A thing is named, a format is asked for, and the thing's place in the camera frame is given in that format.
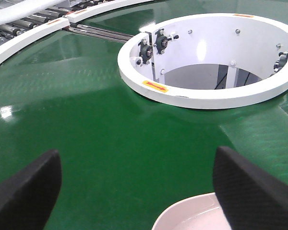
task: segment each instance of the orange sticker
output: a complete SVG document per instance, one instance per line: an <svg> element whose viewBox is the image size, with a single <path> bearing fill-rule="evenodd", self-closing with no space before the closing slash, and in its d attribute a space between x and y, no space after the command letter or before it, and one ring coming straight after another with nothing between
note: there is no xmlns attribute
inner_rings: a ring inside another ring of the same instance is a hole
<svg viewBox="0 0 288 230"><path fill-rule="evenodd" d="M75 13L73 13L73 14L82 13L82 12L84 12L84 11L87 11L87 9L83 9L83 10L80 10L80 11L76 11L76 12L75 12Z"/></svg>
<svg viewBox="0 0 288 230"><path fill-rule="evenodd" d="M48 22L47 25L50 25L50 24L56 23L56 22L58 22L58 21L61 21L61 20L60 20L60 19L52 20L52 21Z"/></svg>
<svg viewBox="0 0 288 230"><path fill-rule="evenodd" d="M253 18L253 15L248 15L248 14L240 14L240 13L236 13L233 16L238 16L238 17L245 17L245 18Z"/></svg>
<svg viewBox="0 0 288 230"><path fill-rule="evenodd" d="M167 92L168 89L166 87L164 87L163 85L159 85L157 83L154 83L154 82L151 82L151 81L143 81L143 84L144 85L147 85L155 90L159 90L161 92Z"/></svg>

